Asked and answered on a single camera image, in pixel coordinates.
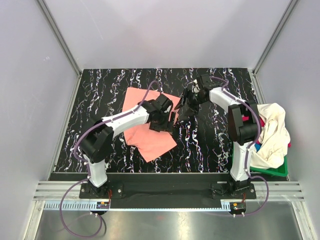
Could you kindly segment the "salmon pink t-shirt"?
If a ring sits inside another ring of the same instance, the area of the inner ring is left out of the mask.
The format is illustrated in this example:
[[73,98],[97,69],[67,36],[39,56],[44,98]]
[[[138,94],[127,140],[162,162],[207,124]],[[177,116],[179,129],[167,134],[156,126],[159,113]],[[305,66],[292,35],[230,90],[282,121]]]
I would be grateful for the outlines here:
[[[123,111],[127,111],[140,102],[145,89],[128,87],[125,93]],[[138,149],[144,161],[149,163],[177,146],[176,141],[168,132],[150,130],[150,125],[142,124],[124,131],[125,143]]]

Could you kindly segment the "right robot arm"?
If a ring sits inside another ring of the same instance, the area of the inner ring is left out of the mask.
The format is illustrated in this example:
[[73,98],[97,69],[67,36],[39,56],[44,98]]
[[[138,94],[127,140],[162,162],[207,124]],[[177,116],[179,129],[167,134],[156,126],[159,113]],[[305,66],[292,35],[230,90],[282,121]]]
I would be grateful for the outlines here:
[[233,141],[232,166],[227,182],[211,191],[218,196],[229,195],[236,199],[250,191],[251,148],[259,139],[261,124],[257,104],[236,97],[227,90],[227,84],[227,80],[219,84],[207,74],[200,75],[183,90],[175,109],[188,106],[180,120],[198,114],[200,105],[206,102],[218,105],[227,113],[227,132]]

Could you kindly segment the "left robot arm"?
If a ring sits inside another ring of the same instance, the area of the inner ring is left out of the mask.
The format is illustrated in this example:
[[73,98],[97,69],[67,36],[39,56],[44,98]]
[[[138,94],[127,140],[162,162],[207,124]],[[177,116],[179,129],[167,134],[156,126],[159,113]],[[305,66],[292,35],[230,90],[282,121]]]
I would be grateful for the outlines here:
[[173,108],[172,100],[161,93],[156,99],[142,100],[125,112],[92,120],[92,126],[82,134],[74,148],[74,156],[79,158],[77,150],[80,150],[88,170],[88,177],[81,185],[80,198],[111,195],[105,159],[116,136],[142,125],[148,125],[148,129],[156,133],[171,133],[176,118]]

